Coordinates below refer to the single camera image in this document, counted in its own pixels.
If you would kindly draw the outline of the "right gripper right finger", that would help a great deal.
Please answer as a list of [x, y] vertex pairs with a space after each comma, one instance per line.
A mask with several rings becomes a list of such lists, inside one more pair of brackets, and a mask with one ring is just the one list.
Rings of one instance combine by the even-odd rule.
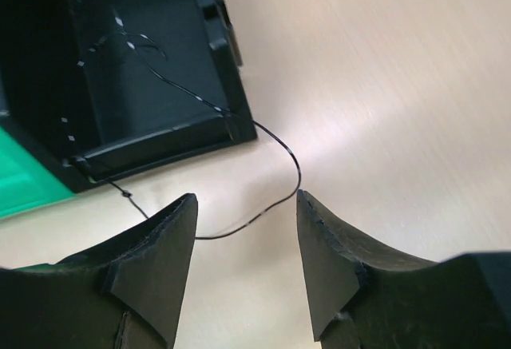
[[305, 191], [296, 218], [312, 333], [322, 347], [509, 347], [508, 252], [425, 260], [367, 235]]

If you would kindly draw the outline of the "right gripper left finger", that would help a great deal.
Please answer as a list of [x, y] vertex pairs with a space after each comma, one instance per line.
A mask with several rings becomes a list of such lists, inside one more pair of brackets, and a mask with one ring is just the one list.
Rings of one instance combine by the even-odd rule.
[[197, 216], [187, 193], [55, 264], [2, 269], [2, 347], [173, 347]]

